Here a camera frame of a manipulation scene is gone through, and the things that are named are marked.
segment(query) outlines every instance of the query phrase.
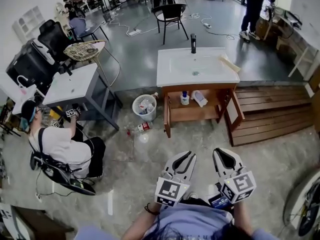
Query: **power strip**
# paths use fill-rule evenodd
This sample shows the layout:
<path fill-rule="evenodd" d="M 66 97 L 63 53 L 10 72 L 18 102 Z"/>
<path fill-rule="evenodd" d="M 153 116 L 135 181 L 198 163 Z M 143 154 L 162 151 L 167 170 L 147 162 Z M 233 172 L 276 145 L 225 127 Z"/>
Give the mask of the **power strip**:
<path fill-rule="evenodd" d="M 207 28 L 207 29 L 211 29 L 211 26 L 208 23 L 203 23 L 203 25 Z"/>
<path fill-rule="evenodd" d="M 129 35 L 130 37 L 132 37 L 132 36 L 135 36 L 136 34 L 138 34 L 138 33 L 140 33 L 140 32 L 141 32 L 141 30 L 140 30 L 140 29 L 137 29 L 137 30 L 135 30 L 135 31 L 132 31 L 132 32 L 128 33 L 128 35 Z"/>

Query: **white bottle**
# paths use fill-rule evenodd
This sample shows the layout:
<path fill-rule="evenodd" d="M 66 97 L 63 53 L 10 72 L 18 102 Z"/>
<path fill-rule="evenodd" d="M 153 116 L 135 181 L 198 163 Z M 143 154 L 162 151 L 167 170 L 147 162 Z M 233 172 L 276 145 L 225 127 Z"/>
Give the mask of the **white bottle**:
<path fill-rule="evenodd" d="M 181 104 L 182 105 L 189 105 L 189 98 L 190 96 L 187 94 L 187 92 L 184 90 L 180 96 Z"/>

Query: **plastic bottle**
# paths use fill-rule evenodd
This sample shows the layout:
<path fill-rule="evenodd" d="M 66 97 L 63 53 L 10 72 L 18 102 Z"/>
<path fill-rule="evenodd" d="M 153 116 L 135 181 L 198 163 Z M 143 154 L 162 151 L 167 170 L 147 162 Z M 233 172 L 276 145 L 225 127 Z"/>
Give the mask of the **plastic bottle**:
<path fill-rule="evenodd" d="M 187 92 L 184 90 L 180 96 L 180 101 L 182 105 L 189 105 L 189 99 L 190 96 L 187 94 Z"/>
<path fill-rule="evenodd" d="M 151 122 L 144 122 L 142 124 L 139 124 L 137 127 L 135 127 L 134 129 L 131 129 L 131 130 L 127 130 L 127 134 L 130 136 L 130 135 L 133 135 L 133 134 L 137 134 L 137 133 L 142 133 L 142 132 L 145 132 L 147 130 L 150 130 L 152 129 L 153 125 Z"/>

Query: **black cap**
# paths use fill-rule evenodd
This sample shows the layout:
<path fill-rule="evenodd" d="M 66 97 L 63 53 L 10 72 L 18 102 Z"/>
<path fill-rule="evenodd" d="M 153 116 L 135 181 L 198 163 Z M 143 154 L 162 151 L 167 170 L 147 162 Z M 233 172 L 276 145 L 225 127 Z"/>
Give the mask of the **black cap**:
<path fill-rule="evenodd" d="M 28 124 L 35 117 L 37 104 L 33 100 L 27 100 L 21 107 L 21 116 L 27 120 Z"/>

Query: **white bin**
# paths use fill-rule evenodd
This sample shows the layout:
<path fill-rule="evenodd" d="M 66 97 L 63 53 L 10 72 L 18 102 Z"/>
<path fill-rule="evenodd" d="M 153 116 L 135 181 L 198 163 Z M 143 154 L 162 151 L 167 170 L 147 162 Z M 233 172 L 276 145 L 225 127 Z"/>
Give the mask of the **white bin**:
<path fill-rule="evenodd" d="M 141 108 L 139 107 L 139 105 L 143 100 L 148 100 L 153 105 L 153 110 L 148 114 L 140 114 Z M 141 95 L 134 100 L 132 104 L 132 110 L 136 115 L 141 117 L 145 122 L 151 122 L 155 120 L 155 118 L 157 117 L 157 101 L 155 97 L 151 95 L 148 95 L 148 94 Z"/>

